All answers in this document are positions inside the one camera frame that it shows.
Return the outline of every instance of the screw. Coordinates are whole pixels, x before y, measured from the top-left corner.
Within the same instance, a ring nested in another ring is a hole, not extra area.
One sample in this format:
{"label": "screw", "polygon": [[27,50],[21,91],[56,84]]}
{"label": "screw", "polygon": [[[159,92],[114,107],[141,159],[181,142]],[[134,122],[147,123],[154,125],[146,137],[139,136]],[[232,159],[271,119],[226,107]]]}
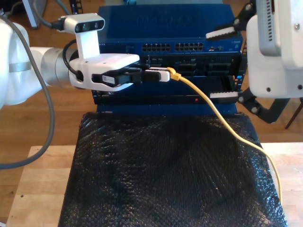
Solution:
{"label": "screw", "polygon": [[296,31],[298,31],[298,30],[300,29],[300,27],[301,27],[301,26],[300,26],[299,23],[296,23],[296,24],[294,25],[294,28],[295,28]]}
{"label": "screw", "polygon": [[246,5],[245,10],[250,11],[251,10],[251,5],[250,4]]}
{"label": "screw", "polygon": [[258,112],[258,108],[254,106],[254,107],[251,109],[251,112],[252,112],[253,114],[256,114],[256,113]]}
{"label": "screw", "polygon": [[244,98],[243,97],[239,97],[239,102],[243,103],[244,102]]}
{"label": "screw", "polygon": [[238,25],[240,23],[239,19],[235,19],[235,21],[233,22],[235,25]]}

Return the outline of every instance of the ethernet port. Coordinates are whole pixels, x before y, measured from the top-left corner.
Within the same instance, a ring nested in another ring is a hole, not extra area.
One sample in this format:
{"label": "ethernet port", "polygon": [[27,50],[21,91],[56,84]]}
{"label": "ethernet port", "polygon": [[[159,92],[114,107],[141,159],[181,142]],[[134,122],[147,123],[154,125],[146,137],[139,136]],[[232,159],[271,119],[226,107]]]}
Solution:
{"label": "ethernet port", "polygon": [[195,45],[194,45],[194,50],[197,51],[198,48],[199,48],[199,47],[198,47],[198,44],[195,44]]}

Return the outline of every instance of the camera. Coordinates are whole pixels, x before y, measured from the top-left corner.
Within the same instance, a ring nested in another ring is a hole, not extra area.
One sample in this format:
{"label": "camera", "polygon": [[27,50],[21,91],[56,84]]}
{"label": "camera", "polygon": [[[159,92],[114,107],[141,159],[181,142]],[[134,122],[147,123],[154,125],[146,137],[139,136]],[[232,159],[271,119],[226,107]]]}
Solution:
{"label": "camera", "polygon": [[64,17],[64,32],[79,34],[90,31],[100,31],[105,20],[96,13],[68,15]]}

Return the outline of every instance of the gray cable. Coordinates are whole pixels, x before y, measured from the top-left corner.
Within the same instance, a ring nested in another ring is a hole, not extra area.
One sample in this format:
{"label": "gray cable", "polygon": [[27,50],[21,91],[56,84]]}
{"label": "gray cable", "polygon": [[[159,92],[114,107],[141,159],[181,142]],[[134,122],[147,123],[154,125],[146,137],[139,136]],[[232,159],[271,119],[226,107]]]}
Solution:
{"label": "gray cable", "polygon": [[[36,4],[37,0],[34,0],[34,3],[33,3],[33,8],[34,8],[34,13],[36,14],[36,16],[38,17],[38,19],[40,20],[41,24],[47,26],[47,27],[50,27],[50,28],[53,28],[53,25],[52,23],[44,20],[44,18],[40,15],[40,13],[38,12],[37,10],[37,4]],[[64,5],[63,2],[61,2],[60,0],[55,0],[55,2],[57,2],[57,4],[63,9],[63,11],[69,15],[70,12],[68,11],[67,7]]]}
{"label": "gray cable", "polygon": [[34,13],[36,14],[36,16],[38,17],[39,21],[41,22],[41,24],[43,24],[44,26],[50,27],[52,28],[52,24],[47,22],[46,20],[43,19],[43,17],[40,15],[40,13],[37,10],[37,4],[36,4],[37,0],[34,0],[33,2],[33,8],[34,8]]}
{"label": "gray cable", "polygon": [[42,90],[44,91],[46,100],[47,100],[47,104],[48,104],[48,109],[49,109],[49,113],[50,113],[50,124],[49,124],[49,130],[48,130],[48,135],[47,135],[47,139],[45,144],[41,147],[41,149],[35,153],[33,156],[28,157],[25,160],[19,161],[19,162],[15,162],[15,163],[1,163],[0,164],[0,169],[12,169],[12,168],[17,168],[17,167],[21,167],[21,166],[25,166],[29,163],[32,163],[33,161],[36,161],[38,158],[40,158],[45,151],[47,150],[47,148],[49,147],[49,145],[52,142],[53,139],[53,132],[54,132],[54,128],[55,128],[55,112],[53,109],[53,102],[52,102],[52,98],[51,95],[49,94],[49,91],[47,89],[46,84],[44,83],[44,80],[41,76],[41,73],[36,65],[35,59],[29,49],[29,46],[25,40],[25,38],[23,37],[22,33],[20,32],[20,30],[16,27],[16,25],[14,25],[13,22],[11,22],[10,20],[6,19],[4,16],[0,15],[0,19],[3,20],[5,23],[7,23],[13,30],[14,32],[16,32],[16,34],[18,35],[18,37],[20,38],[25,51],[27,52],[28,58],[30,63],[33,66],[34,72],[37,75],[37,78],[41,84]]}
{"label": "gray cable", "polygon": [[61,9],[63,9],[66,15],[70,15],[70,12],[68,11],[67,7],[63,2],[61,2],[61,0],[55,0],[55,2],[57,2],[57,4],[61,7]]}

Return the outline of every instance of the white label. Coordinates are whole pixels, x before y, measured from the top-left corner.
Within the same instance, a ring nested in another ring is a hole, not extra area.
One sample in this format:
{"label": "white label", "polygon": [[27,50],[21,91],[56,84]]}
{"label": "white label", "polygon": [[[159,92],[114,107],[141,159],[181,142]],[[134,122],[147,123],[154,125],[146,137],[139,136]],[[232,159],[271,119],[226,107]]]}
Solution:
{"label": "white label", "polygon": [[115,78],[113,78],[113,77],[102,76],[102,79],[104,82],[115,84]]}

